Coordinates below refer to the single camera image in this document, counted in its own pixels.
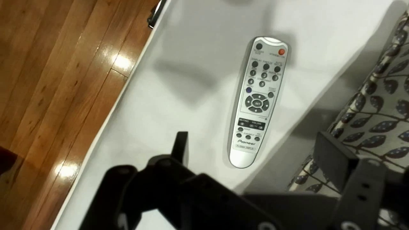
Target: directional pad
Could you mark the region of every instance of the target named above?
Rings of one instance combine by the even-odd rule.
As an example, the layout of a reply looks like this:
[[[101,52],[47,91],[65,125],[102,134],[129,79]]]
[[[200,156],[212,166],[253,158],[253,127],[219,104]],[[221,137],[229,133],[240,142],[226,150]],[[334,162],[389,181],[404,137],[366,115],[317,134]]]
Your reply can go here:
[[[251,110],[251,111],[253,111],[253,112],[262,112],[262,110],[261,110],[261,109],[255,107],[255,106],[249,107],[249,110]]]
[[[260,100],[253,101],[253,106],[260,107],[261,105],[262,105],[262,102]]]
[[[267,98],[266,96],[260,95],[260,93],[253,93],[252,97],[257,98],[257,100],[262,100],[262,101]]]
[[[270,109],[270,101],[261,93],[253,93],[246,98],[246,107],[252,112],[260,114]]]

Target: leaf pattern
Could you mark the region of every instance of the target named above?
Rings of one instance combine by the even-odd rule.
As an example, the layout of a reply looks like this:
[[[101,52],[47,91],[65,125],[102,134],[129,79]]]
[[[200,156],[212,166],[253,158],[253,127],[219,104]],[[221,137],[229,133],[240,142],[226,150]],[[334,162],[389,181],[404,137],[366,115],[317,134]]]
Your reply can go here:
[[[382,63],[382,60],[380,60],[380,63],[376,64],[373,72],[382,74],[387,68],[389,68],[389,63]]]
[[[357,119],[350,124],[350,127],[352,128],[361,128],[361,127],[366,125],[370,119],[371,119],[371,116]]]
[[[408,66],[408,64],[409,64],[409,59],[399,63],[398,65],[395,65],[395,66],[389,72],[389,74],[395,74],[395,73],[398,73],[398,72],[404,70],[404,69]]]
[[[344,133],[343,128],[336,128],[331,132],[331,135],[335,138],[339,138]]]
[[[399,114],[404,115],[405,119],[409,116],[409,101],[399,100],[396,105],[396,110]]]
[[[299,175],[295,178],[294,183],[295,184],[306,184],[306,181],[308,180],[308,175],[304,174],[304,175]]]
[[[386,135],[372,135],[371,138],[361,142],[359,147],[363,148],[375,148],[381,146],[386,139]]]
[[[315,173],[318,171],[318,169],[320,169],[318,164],[316,164],[316,161],[312,161],[309,167],[308,167],[308,173],[313,175]]]
[[[403,132],[402,134],[398,135],[399,139],[409,142],[409,130]]]
[[[371,133],[385,133],[385,132],[390,132],[393,129],[396,128],[399,121],[393,121],[393,120],[389,120],[389,121],[382,121],[382,123],[379,123],[377,125],[372,127],[370,129]]]
[[[405,79],[404,89],[407,93],[409,93],[409,77],[407,77],[407,79]]]
[[[393,45],[387,49],[386,54],[387,56],[396,56],[400,52],[400,47],[398,45]]]
[[[313,184],[313,185],[309,185],[306,190],[318,193],[321,188],[322,188],[322,184]]]
[[[371,82],[366,86],[366,93],[372,95],[377,89],[377,84],[375,82]]]
[[[349,123],[356,116],[354,112],[345,112],[341,118],[343,123]]]
[[[363,106],[366,105],[366,102],[367,102],[367,98],[363,95],[358,95],[357,100],[356,100],[357,110],[361,111],[363,109]]]
[[[403,43],[405,43],[407,36],[408,36],[408,33],[404,29],[399,29],[399,31],[396,31],[393,42],[403,45]]]
[[[380,96],[371,96],[371,105],[380,111],[384,107],[384,98]]]
[[[389,92],[390,95],[393,95],[398,88],[398,81],[394,81],[394,79],[385,79],[384,84],[385,84],[385,91]]]
[[[390,158],[402,158],[404,156],[407,156],[409,152],[409,147],[400,147],[400,148],[394,148],[389,152],[385,153],[386,157]]]
[[[400,55],[400,58],[408,56],[409,55],[409,50],[407,50],[404,54]]]
[[[343,142],[347,142],[347,143],[356,142],[359,138],[362,138],[363,134],[364,134],[364,132],[353,133],[353,134],[348,135],[347,138],[344,138]]]

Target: patterned fabric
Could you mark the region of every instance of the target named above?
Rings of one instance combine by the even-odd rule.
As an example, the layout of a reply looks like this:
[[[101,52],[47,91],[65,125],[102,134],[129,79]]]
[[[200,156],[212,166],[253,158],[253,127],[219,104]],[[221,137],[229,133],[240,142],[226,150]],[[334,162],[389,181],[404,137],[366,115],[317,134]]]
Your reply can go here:
[[[329,129],[361,158],[377,158],[390,169],[409,166],[409,20],[404,14],[395,35],[359,92]],[[309,158],[290,185],[292,192],[339,197],[338,189]],[[408,229],[387,211],[380,222]]]

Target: black metal arm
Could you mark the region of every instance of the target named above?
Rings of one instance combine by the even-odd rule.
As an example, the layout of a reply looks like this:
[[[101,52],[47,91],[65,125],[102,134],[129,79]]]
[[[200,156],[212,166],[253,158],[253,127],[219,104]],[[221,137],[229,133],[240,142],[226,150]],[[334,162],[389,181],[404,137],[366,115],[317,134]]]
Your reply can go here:
[[[315,160],[343,190],[340,199],[315,194],[240,197],[212,178],[183,166],[188,133],[178,133],[171,155],[152,157],[143,171],[110,169],[81,229],[136,229],[142,212],[157,208],[175,229],[382,229],[381,207],[409,220],[408,171],[393,173],[375,160],[358,160],[320,133]]]

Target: hardwood floor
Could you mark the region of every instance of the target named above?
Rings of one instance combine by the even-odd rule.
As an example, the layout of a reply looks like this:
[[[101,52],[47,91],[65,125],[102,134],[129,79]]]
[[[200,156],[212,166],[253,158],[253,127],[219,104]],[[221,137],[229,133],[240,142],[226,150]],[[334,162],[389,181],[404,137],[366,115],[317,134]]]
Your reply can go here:
[[[157,1],[0,0],[1,230],[50,229]]]

